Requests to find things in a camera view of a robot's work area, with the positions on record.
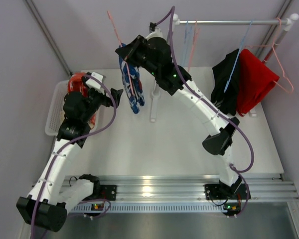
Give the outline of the orange white patterned trousers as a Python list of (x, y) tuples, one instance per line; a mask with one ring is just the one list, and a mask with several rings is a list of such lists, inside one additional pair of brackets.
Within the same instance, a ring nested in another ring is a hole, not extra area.
[[(82, 77), (87, 72), (76, 72), (68, 81), (67, 92), (80, 92), (82, 96), (88, 96), (88, 87), (83, 84)], [(94, 113), (88, 121), (90, 129), (94, 129), (96, 124), (96, 113)]]

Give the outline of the blue patterned trousers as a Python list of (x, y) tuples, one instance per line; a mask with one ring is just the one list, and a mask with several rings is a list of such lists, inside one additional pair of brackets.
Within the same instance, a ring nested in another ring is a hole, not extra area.
[(119, 66), (122, 74), (122, 83), (128, 97), (130, 107), (134, 114), (138, 114), (140, 112), (140, 107), (145, 105), (139, 69), (132, 64), (127, 64), (120, 56)]

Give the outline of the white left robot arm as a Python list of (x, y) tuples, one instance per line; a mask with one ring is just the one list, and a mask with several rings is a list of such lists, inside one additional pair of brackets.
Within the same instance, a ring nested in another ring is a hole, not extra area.
[(123, 90), (110, 89), (108, 95), (94, 88), (85, 97), (72, 91), (65, 95), (63, 120), (47, 165), (26, 197), (19, 197), (16, 207), (25, 223), (58, 232), (70, 211), (82, 201), (101, 199), (97, 176), (83, 174), (70, 189), (60, 192), (66, 173), (90, 133), (88, 124), (100, 106), (116, 109)]

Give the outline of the blue wire hanger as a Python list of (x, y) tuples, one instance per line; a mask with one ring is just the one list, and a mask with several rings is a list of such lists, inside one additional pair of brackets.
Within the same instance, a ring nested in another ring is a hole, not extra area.
[(184, 43), (183, 43), (183, 51), (182, 51), (182, 57), (181, 57), (181, 66), (182, 67), (185, 67), (192, 32), (193, 32), (192, 26), (189, 24), (189, 21), (187, 21), (186, 25), (185, 25)]

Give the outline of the pink wire hanger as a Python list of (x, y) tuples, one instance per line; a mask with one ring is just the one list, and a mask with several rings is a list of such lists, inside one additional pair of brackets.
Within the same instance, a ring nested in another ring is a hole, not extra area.
[(190, 71), (191, 68), (191, 64), (192, 64), (192, 60), (193, 60), (193, 56), (194, 56), (194, 52), (195, 52), (195, 48), (196, 48), (196, 44), (197, 44), (197, 40), (200, 34), (200, 28), (198, 27), (198, 21), (195, 22), (195, 26), (194, 26), (194, 35), (193, 35), (193, 41), (192, 41), (192, 47), (191, 47), (191, 52), (190, 52), (190, 57), (189, 57), (189, 61), (188, 61), (188, 72)]

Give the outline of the beige drawstring trousers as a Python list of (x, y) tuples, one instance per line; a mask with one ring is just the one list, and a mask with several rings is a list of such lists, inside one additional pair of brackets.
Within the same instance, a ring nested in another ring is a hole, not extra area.
[(64, 111), (61, 111), (60, 112), (60, 123), (62, 123), (63, 121), (64, 121), (64, 119), (65, 119), (65, 112)]

